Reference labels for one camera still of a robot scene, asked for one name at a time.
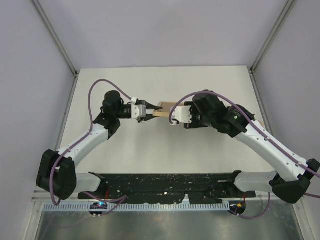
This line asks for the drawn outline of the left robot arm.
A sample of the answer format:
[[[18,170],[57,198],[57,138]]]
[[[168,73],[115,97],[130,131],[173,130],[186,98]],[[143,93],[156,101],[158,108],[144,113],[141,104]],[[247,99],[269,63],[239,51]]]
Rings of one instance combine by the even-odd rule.
[[[124,103],[118,91],[105,94],[100,113],[90,129],[66,147],[57,151],[48,149],[41,158],[36,186],[47,191],[53,198],[68,199],[73,193],[89,192],[102,199],[107,193],[106,180],[97,173],[77,173],[80,162],[97,146],[109,140],[121,126],[121,119],[133,119],[139,123],[154,118],[148,110],[159,110],[145,100],[133,99]]]

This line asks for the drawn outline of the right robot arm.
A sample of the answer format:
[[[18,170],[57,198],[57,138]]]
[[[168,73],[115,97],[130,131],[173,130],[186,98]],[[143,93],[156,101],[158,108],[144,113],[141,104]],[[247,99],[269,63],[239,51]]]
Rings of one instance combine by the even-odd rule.
[[[226,185],[231,197],[243,192],[275,194],[282,201],[295,204],[306,193],[314,176],[319,176],[320,163],[305,159],[285,147],[255,119],[254,114],[239,104],[213,91],[189,95],[191,114],[198,126],[211,127],[243,143],[269,165],[271,172],[243,172]]]

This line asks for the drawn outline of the wooden picture frame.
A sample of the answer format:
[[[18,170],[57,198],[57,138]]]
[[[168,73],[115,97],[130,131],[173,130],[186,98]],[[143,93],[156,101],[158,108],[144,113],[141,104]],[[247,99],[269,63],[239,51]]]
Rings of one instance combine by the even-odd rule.
[[[233,131],[244,132],[249,122],[246,118],[233,106],[226,106],[222,101],[214,98],[213,100],[203,99],[197,101],[186,101],[178,106],[185,104],[194,104],[200,114],[202,121],[207,127],[212,127],[217,131],[227,134]],[[162,109],[155,110],[153,115],[161,118],[169,118],[170,109],[175,110],[174,102],[160,102]]]

